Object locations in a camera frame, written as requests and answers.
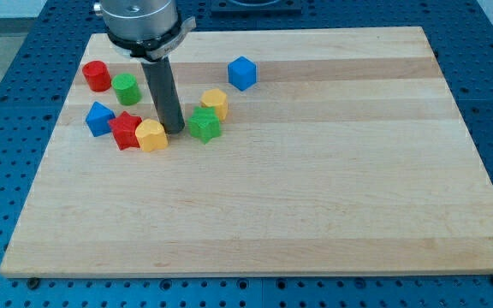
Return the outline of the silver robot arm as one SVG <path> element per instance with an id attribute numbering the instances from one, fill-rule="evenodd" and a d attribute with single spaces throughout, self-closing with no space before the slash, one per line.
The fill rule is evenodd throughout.
<path id="1" fill-rule="evenodd" d="M 180 133 L 185 121 L 169 54 L 196 27 L 196 19 L 184 19 L 175 0 L 98 0 L 93 11 L 115 49 L 141 63 L 165 132 Z"/>

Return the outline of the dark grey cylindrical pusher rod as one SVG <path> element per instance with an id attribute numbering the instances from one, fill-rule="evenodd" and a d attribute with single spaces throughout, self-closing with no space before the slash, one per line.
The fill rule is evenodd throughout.
<path id="1" fill-rule="evenodd" d="M 157 62 L 142 63 L 146 82 L 158 119 L 168 134 L 180 133 L 185 127 L 181 104 L 175 86 L 169 58 Z"/>

